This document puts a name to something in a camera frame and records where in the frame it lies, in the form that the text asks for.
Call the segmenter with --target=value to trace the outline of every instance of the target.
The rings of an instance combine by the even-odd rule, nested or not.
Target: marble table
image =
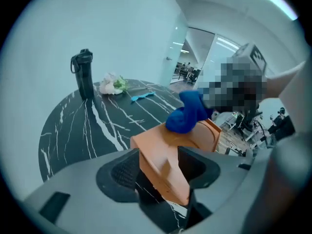
[[[39,167],[43,181],[64,167],[130,148],[130,137],[166,121],[182,106],[178,94],[161,85],[129,79],[129,90],[120,95],[102,96],[99,83],[95,97],[83,101],[79,91],[65,97],[49,115],[39,141]],[[155,95],[131,102],[132,96]],[[153,197],[140,186],[146,196]],[[168,202],[166,215],[180,228],[186,209]]]

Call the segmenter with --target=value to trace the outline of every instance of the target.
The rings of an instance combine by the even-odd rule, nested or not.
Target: orange box
[[[163,198],[187,205],[190,186],[178,166],[177,147],[195,147],[214,152],[221,131],[221,128],[209,119],[199,121],[187,134],[171,132],[163,123],[132,136],[130,145],[131,148],[140,149],[140,169]]]

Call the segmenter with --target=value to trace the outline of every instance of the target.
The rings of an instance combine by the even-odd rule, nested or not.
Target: white cable
[[[230,142],[231,148],[233,149],[233,147],[235,147],[236,149],[240,150],[237,146],[234,145],[233,142]]]
[[[257,145],[257,147],[259,148],[259,149],[263,149],[262,147],[260,147],[260,145],[262,144],[258,144],[258,141],[260,141],[259,139],[257,139],[257,136],[256,136],[256,132],[255,132],[255,128],[254,128],[254,123],[252,122],[252,125],[253,125],[253,135],[254,135],[254,139],[255,139],[255,143],[256,143],[256,145]]]
[[[220,142],[220,141],[219,141],[219,144],[221,144],[222,146],[225,146],[226,148],[231,148],[231,147],[229,147],[229,146],[227,146],[227,145],[223,144],[223,143],[222,143],[222,142]]]

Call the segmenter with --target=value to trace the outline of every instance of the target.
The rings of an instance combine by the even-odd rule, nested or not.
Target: blue stuffed toy
[[[166,128],[170,131],[186,134],[198,121],[211,119],[213,109],[207,109],[202,103],[202,97],[197,90],[183,91],[179,94],[184,107],[174,110],[167,118]]]

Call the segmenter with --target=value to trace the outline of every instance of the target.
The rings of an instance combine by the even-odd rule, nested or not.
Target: glass door
[[[220,60],[225,60],[231,57],[238,49],[240,45],[226,39],[222,36],[215,35],[214,41],[211,45],[210,51],[206,58],[206,61],[198,77],[194,89],[198,88],[199,82],[211,81],[218,75]]]
[[[172,75],[174,74],[176,64],[181,54],[182,46],[184,45],[187,30],[187,21],[184,14],[181,13],[175,21],[175,25],[170,36],[166,56],[162,65],[162,73],[159,82],[160,85],[166,87],[170,85]]]

